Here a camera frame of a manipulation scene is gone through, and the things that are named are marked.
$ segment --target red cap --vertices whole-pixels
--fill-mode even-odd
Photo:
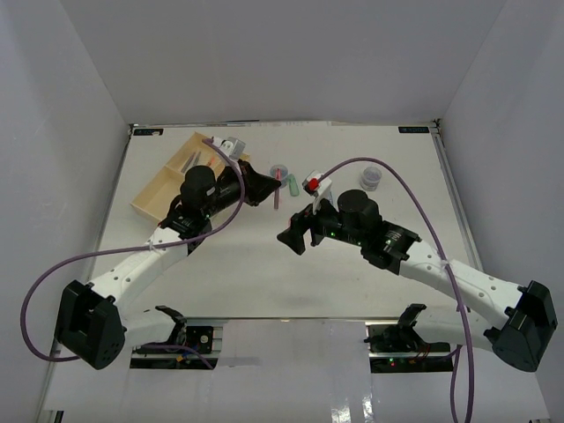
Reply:
[[[319,181],[314,178],[311,181],[308,182],[308,189],[311,191],[315,191],[317,189],[317,187],[319,187]]]

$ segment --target pink marker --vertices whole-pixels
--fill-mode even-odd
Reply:
[[[280,180],[280,169],[276,169],[276,180]],[[280,188],[274,191],[274,210],[278,210],[278,203],[280,202]]]

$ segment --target white bracket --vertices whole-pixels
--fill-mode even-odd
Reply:
[[[400,264],[401,276],[455,298],[445,263],[436,249],[425,241],[414,242],[407,254],[409,259]],[[464,304],[501,330],[508,320],[505,309],[515,308],[521,299],[522,294],[517,289],[519,285],[486,275],[457,260],[450,260],[449,264],[456,276]]]

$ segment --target clear plastic cup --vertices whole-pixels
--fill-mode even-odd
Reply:
[[[271,176],[276,178],[276,171],[280,169],[280,182],[282,185],[280,188],[284,188],[288,182],[288,168],[284,165],[274,165],[271,167]]]
[[[369,166],[360,172],[360,186],[365,191],[374,191],[382,179],[382,171],[376,166]]]

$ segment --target small cup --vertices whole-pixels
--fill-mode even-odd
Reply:
[[[376,166],[369,166],[360,172],[360,186],[365,191],[374,191],[382,179],[382,172]]]

